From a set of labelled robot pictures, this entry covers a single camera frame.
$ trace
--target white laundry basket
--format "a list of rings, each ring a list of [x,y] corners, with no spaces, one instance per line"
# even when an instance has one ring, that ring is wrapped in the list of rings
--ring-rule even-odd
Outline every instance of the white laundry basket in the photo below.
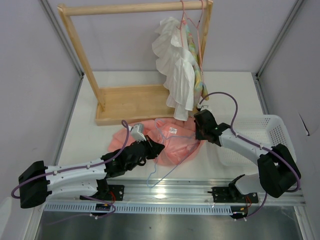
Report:
[[[230,124],[231,119],[232,116],[216,117],[218,124],[222,122]],[[294,146],[289,137],[288,130],[279,116],[237,116],[235,118],[233,128],[237,133],[246,135],[260,143],[267,143],[272,146],[276,146],[278,144],[285,145],[289,149],[293,160],[296,162],[297,158]],[[216,146],[216,151],[218,159],[223,165],[239,167],[254,166],[254,163],[247,158],[225,147]]]

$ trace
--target white label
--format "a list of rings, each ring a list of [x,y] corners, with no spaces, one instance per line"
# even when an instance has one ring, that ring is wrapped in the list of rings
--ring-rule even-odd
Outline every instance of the white label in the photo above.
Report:
[[[177,129],[176,128],[173,128],[173,127],[170,127],[170,129],[169,129],[169,133],[171,133],[171,134],[177,134]]]

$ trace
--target gray floor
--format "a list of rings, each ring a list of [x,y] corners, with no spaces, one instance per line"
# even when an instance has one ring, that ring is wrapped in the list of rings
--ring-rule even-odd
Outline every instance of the gray floor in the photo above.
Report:
[[[293,207],[264,207],[247,222],[229,216],[113,214],[94,220],[45,212],[37,240],[302,240]]]

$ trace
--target wooden base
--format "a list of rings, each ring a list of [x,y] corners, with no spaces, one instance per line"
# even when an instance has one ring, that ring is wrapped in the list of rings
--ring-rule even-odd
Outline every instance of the wooden base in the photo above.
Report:
[[[98,126],[129,124],[156,118],[173,118],[175,109],[166,105],[169,96],[161,84],[100,88],[105,102],[98,104],[95,123]]]

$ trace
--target colorful patterned garment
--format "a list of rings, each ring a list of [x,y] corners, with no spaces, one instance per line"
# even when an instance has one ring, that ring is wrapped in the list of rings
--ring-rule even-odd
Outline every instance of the colorful patterned garment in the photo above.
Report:
[[[192,34],[190,32],[187,22],[185,20],[182,20],[182,22],[183,22],[183,25],[185,26],[188,49],[196,61],[196,64],[193,66],[193,70],[194,70],[193,105],[197,106],[197,104],[200,101],[200,97],[205,97],[208,94],[208,90],[201,76],[201,70],[198,63],[198,55],[197,55],[194,39],[192,37]]]

